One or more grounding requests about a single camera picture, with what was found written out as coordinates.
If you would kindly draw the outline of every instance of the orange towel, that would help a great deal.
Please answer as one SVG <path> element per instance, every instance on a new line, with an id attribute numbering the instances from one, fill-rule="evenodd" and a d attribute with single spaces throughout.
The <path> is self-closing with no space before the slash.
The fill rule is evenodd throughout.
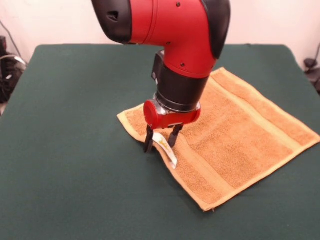
<path id="1" fill-rule="evenodd" d="M 165 151 L 153 145 L 203 211 L 225 203 L 320 142 L 317 133 L 224 68 L 211 73 L 200 103 L 201 117 L 184 126 L 173 148 L 176 169 Z M 117 117 L 134 139 L 145 141 L 143 104 Z M 168 139 L 171 131 L 156 132 Z"/>

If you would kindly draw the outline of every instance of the white wall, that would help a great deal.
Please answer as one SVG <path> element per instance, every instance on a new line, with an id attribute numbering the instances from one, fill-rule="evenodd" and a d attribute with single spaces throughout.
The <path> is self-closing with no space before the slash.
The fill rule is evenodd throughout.
<path id="1" fill-rule="evenodd" d="M 285 44 L 300 66 L 320 42 L 319 0 L 231 0 L 227 43 Z M 40 44 L 112 43 L 91 0 L 1 0 L 0 19 L 29 60 Z M 8 39 L 9 49 L 13 50 Z"/>

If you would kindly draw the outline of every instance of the green tablecloth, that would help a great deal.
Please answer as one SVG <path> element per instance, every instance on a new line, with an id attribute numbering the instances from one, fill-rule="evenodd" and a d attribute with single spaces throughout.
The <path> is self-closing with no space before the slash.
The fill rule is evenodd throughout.
<path id="1" fill-rule="evenodd" d="M 159 49 L 36 49 L 0 120 L 0 239 L 319 240 L 320 145 L 215 212 L 143 153 L 116 115 L 156 91 Z M 320 133 L 320 98 L 286 47 L 227 45 L 222 66 Z"/>

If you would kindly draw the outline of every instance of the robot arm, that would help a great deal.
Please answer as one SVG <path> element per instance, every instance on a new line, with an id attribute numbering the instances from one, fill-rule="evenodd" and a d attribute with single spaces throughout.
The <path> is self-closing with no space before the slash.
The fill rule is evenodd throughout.
<path id="1" fill-rule="evenodd" d="M 144 104 L 147 138 L 155 129 L 182 127 L 201 113 L 200 99 L 229 30 L 230 0 L 91 0 L 106 36 L 121 44 L 163 46 L 154 59 L 153 99 Z"/>

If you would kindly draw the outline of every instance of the black cable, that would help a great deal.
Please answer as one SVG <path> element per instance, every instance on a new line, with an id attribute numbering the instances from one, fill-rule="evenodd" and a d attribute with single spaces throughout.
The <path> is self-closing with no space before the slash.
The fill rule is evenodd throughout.
<path id="1" fill-rule="evenodd" d="M 4 101 L 3 102 L 8 102 L 10 97 L 8 97 L 7 94 L 5 93 L 5 89 L 4 89 L 5 86 L 2 84 L 2 85 L 0 85 L 0 88 L 1 88 L 2 95 L 4 97 Z"/>
<path id="2" fill-rule="evenodd" d="M 9 37 L 10 37 L 10 39 L 11 39 L 11 41 L 12 41 L 12 43 L 13 43 L 16 51 L 17 51 L 17 53 L 19 54 L 19 57 L 21 58 L 21 57 L 22 57 L 22 56 L 21 56 L 21 53 L 20 53 L 20 51 L 19 51 L 19 49 L 18 49 L 18 47 L 17 47 L 17 45 L 16 45 L 13 37 L 11 36 L 10 31 L 6 28 L 6 26 L 3 24 L 3 22 L 2 22 L 1 20 L 0 20 L 0 24 L 2 25 L 2 27 L 4 28 L 4 30 L 9 34 Z"/>
<path id="3" fill-rule="evenodd" d="M 320 77 L 314 82 L 314 86 L 317 87 L 318 83 L 320 82 Z"/>
<path id="4" fill-rule="evenodd" d="M 319 52 L 320 52 L 320 43 L 319 43 L 319 45 L 318 45 L 318 50 L 317 50 L 317 52 L 316 52 L 316 55 L 315 55 L 315 60 L 317 60 L 317 58 L 318 58 L 318 56 L 319 56 Z"/>

